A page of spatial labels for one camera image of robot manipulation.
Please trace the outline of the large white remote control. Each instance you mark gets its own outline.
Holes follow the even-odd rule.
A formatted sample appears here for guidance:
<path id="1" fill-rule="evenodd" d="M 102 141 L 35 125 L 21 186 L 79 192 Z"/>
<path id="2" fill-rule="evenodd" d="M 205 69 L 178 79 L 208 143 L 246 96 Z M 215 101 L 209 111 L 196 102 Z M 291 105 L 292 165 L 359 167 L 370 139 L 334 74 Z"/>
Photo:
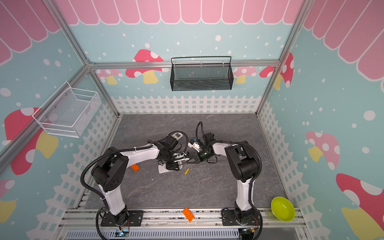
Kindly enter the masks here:
<path id="1" fill-rule="evenodd" d="M 176 166 L 171 169 L 171 170 L 168 170 L 166 168 L 166 164 L 164 165 L 158 165 L 158 171 L 160 174 L 165 174 L 165 173 L 170 173 L 170 172 L 175 172 L 175 171 L 179 171 L 180 169 L 182 169 L 183 167 L 179 164 L 176 164 Z"/>

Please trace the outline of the small white remote control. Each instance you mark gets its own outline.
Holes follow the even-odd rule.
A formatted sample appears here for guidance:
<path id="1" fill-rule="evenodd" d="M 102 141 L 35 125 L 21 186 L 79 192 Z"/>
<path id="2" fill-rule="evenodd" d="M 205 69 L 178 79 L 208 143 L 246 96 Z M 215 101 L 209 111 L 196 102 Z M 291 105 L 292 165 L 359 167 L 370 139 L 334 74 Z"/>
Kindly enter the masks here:
<path id="1" fill-rule="evenodd" d="M 175 132 L 172 134 L 172 137 L 175 138 L 177 141 L 179 141 L 181 138 L 183 138 L 183 134 L 180 132 Z"/>

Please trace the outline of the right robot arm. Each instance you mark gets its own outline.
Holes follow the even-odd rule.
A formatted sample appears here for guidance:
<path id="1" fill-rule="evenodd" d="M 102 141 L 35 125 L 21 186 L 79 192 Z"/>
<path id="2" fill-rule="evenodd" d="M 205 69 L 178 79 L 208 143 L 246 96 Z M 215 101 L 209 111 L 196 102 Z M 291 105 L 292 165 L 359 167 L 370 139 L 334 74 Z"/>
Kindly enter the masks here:
<path id="1" fill-rule="evenodd" d="M 195 138 L 189 142 L 195 152 L 188 164 L 207 162 L 212 157 L 227 158 L 232 175 L 237 180 L 237 198 L 233 209 L 222 209 L 224 226 L 262 226 L 261 212 L 254 206 L 253 183 L 260 175 L 262 161 L 248 142 L 217 141 L 212 133 L 204 133 L 203 122 L 197 124 Z"/>

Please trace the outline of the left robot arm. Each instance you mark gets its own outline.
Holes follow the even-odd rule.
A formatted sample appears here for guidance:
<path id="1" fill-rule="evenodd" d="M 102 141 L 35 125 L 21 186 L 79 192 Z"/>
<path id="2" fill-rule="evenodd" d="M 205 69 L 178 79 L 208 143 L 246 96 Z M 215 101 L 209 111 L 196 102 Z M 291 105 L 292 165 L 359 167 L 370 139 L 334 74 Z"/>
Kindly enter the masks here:
<path id="1" fill-rule="evenodd" d="M 176 150 L 179 140 L 186 139 L 184 150 Z M 159 173 L 179 171 L 181 161 L 189 159 L 187 146 L 189 138 L 184 132 L 174 131 L 159 141 L 148 141 L 141 147 L 118 150 L 110 147 L 100 157 L 89 163 L 80 176 L 84 188 L 97 194 L 103 201 L 104 207 L 98 211 L 106 222 L 123 226 L 132 220 L 123 200 L 121 185 L 129 167 L 138 163 L 156 160 Z"/>

